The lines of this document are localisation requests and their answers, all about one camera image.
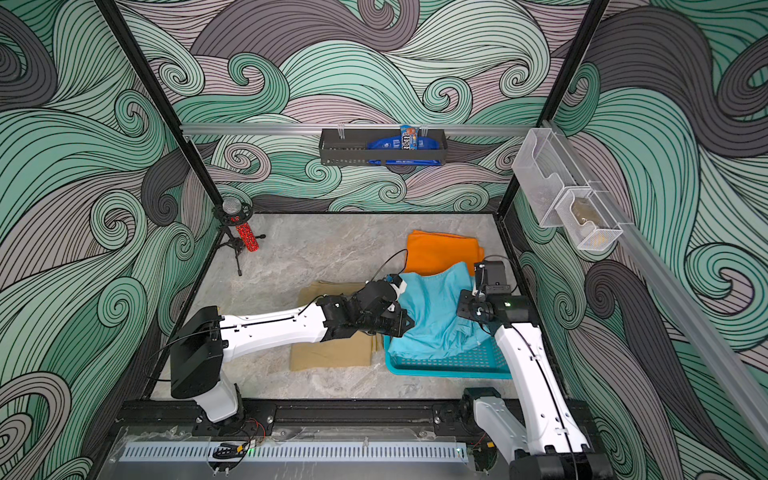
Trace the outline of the light blue pants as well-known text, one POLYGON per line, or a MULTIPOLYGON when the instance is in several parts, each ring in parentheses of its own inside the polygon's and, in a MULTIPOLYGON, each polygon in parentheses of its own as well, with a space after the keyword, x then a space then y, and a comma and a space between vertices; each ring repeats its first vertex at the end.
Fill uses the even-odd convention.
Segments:
POLYGON ((403 336, 390 339, 387 353, 404 360, 442 360, 466 353, 489 339, 482 327, 457 315, 460 294, 473 286, 468 266, 459 262, 435 275, 404 273, 400 306, 414 320, 403 336))

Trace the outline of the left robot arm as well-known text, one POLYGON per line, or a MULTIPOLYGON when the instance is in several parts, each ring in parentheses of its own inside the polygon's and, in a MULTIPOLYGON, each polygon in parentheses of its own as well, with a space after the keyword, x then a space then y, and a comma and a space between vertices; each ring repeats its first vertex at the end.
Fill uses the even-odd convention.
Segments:
POLYGON ((258 315, 200 309, 168 342, 170 395, 191 400, 219 424, 244 415, 239 388, 223 365, 262 350, 347 339, 358 332, 401 337, 415 321, 399 304, 407 282, 399 275, 370 281, 349 295, 320 295, 307 305, 258 315))

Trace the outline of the orange pants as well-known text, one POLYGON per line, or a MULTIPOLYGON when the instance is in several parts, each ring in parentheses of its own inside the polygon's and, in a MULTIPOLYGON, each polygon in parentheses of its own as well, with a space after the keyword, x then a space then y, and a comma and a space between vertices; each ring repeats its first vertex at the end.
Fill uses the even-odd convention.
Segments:
POLYGON ((407 237, 406 273, 422 276, 440 274, 455 264, 464 263, 474 274, 474 264, 485 257, 485 250, 473 237, 415 230, 407 237))

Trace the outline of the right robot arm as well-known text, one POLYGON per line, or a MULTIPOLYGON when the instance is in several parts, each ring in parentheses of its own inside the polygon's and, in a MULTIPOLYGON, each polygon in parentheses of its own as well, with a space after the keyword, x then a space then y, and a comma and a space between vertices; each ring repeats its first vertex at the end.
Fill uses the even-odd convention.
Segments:
POLYGON ((511 479, 613 479, 606 455, 579 428, 545 353, 543 334, 523 296, 463 290, 457 315, 490 332, 503 354, 523 419, 503 399, 465 391, 470 417, 508 464, 511 479))

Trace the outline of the teal plastic basket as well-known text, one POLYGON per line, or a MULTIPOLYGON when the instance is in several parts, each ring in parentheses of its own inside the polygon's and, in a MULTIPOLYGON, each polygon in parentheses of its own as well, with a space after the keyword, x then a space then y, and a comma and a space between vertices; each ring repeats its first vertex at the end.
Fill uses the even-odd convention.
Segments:
POLYGON ((506 360, 493 339, 476 348, 444 359, 410 360, 390 354, 390 337, 383 339, 387 369, 401 376, 510 380, 506 360))

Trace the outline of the tan pants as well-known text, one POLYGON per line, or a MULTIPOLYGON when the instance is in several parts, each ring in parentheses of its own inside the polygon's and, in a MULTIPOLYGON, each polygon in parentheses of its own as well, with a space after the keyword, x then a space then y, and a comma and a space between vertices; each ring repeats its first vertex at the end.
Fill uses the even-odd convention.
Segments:
MULTIPOLYGON (((364 286, 363 282, 332 283, 312 282, 299 293, 298 303, 304 306, 318 295, 347 295, 364 286)), ((291 346, 289 369, 293 372, 315 368, 368 367, 376 352, 383 350, 380 335, 369 336, 355 333, 346 339, 322 343, 299 343, 291 346)))

